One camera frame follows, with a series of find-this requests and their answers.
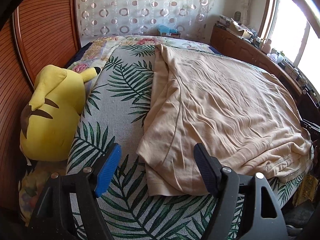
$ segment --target pink vase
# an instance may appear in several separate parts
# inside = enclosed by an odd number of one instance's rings
[[[271,40],[270,39],[267,39],[266,43],[263,45],[262,47],[262,51],[265,53],[265,54],[268,54],[271,52]]]

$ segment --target plush ear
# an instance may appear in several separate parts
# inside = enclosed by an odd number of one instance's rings
[[[87,82],[95,78],[100,73],[100,71],[101,71],[101,68],[99,67],[91,67],[81,72],[80,76],[82,76],[83,82]]]
[[[67,77],[67,72],[54,65],[45,66],[36,77],[35,92],[29,106],[34,111],[44,104],[44,97]]]

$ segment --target beige fabric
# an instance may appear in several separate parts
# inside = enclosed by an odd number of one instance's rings
[[[310,166],[310,136],[277,78],[234,59],[157,47],[137,150],[150,195],[207,194],[193,159],[199,142],[240,174],[287,182]]]

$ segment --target pikachu plush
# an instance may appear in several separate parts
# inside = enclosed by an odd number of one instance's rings
[[[21,113],[20,149],[32,160],[62,161],[69,156],[85,104],[84,82],[100,73],[81,73],[45,66],[35,80],[35,92]]]

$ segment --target black ear tip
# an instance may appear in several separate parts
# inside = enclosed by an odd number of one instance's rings
[[[97,75],[99,75],[99,73],[101,72],[101,68],[99,68],[99,67],[94,67],[94,69],[96,70]]]

